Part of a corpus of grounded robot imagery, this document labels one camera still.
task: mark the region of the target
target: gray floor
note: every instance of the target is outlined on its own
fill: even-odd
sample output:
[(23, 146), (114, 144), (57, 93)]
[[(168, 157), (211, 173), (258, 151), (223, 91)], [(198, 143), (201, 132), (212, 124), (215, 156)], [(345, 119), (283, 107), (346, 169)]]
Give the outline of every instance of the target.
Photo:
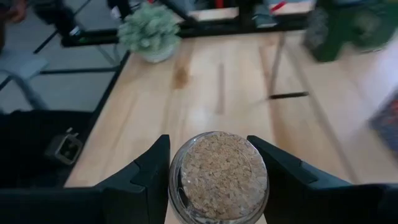
[[(85, 1), (65, 0), (74, 10)], [(77, 20), (87, 29), (104, 29), (118, 26), (111, 18), (105, 0), (92, 0), (78, 15)], [(9, 24), (6, 47), (33, 52), (54, 28), (40, 21), (29, 9), (25, 21)], [(113, 55), (112, 45), (102, 46)], [(120, 56), (125, 49), (118, 47)], [(95, 47), (62, 48), (60, 39), (54, 38), (39, 55), (49, 61), (46, 69), (110, 67), (111, 64)], [(102, 97), (113, 73), (82, 73), (74, 75), (42, 75), (32, 79), (34, 89), (42, 96), (51, 110), (92, 111)], [(6, 77), (0, 75), (0, 82)], [(14, 110), (30, 110), (21, 91), (10, 82), (0, 91), (0, 108), (9, 113)]]

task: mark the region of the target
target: jar lid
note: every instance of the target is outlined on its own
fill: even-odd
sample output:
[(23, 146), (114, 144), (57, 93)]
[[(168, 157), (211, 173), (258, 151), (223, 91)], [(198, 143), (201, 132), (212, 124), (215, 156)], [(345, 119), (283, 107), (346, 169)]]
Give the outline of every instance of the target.
[(264, 161), (249, 141), (224, 132), (203, 133), (173, 159), (170, 201), (183, 223), (255, 222), (266, 204), (267, 181)]

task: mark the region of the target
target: succulent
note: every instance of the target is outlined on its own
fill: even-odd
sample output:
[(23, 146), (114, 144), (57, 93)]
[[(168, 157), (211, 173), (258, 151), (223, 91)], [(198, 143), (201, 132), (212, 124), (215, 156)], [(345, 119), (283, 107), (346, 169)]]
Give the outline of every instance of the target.
[(156, 52), (176, 44), (180, 40), (178, 31), (172, 11), (143, 2), (119, 26), (118, 37), (120, 43), (134, 52)]

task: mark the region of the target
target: grain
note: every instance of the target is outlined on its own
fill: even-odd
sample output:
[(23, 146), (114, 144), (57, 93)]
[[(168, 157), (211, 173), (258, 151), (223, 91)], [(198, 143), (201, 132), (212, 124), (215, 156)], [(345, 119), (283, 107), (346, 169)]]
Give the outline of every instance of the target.
[(198, 213), (235, 220), (261, 206), (267, 170), (250, 142), (234, 134), (213, 132), (198, 138), (184, 155), (181, 183)]

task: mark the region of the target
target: green object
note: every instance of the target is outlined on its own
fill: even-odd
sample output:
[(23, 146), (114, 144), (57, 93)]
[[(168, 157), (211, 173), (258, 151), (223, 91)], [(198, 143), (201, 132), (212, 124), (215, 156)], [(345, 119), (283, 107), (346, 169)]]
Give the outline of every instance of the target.
[(351, 23), (361, 1), (318, 0), (308, 18), (304, 46), (319, 62), (335, 60), (351, 39)]
[(133, 52), (161, 52), (170, 45), (176, 44), (180, 38), (172, 11), (164, 6), (154, 6), (146, 2), (133, 15), (125, 18), (120, 25), (118, 37)]
[(353, 20), (353, 44), (363, 52), (383, 48), (394, 35), (397, 3), (368, 1)]

